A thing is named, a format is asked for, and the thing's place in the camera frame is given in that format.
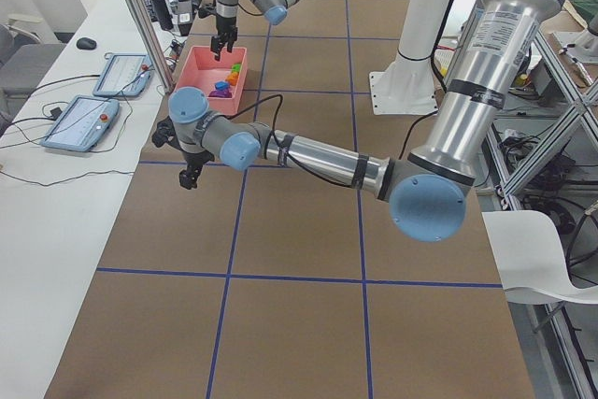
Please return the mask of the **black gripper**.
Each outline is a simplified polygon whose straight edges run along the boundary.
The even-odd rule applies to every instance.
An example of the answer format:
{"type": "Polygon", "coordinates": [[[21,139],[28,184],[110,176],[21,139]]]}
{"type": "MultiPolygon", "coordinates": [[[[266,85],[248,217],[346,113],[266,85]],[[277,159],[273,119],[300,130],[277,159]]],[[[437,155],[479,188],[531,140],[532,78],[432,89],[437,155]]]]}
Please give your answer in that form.
{"type": "Polygon", "coordinates": [[[213,162],[214,155],[207,150],[196,153],[183,151],[182,155],[186,162],[186,169],[178,174],[179,185],[184,189],[196,189],[204,165],[213,162]]]}
{"type": "Polygon", "coordinates": [[[237,41],[237,24],[236,17],[216,18],[217,35],[211,37],[210,50],[214,54],[216,61],[221,59],[222,44],[226,44],[226,49],[232,51],[237,41]]]}

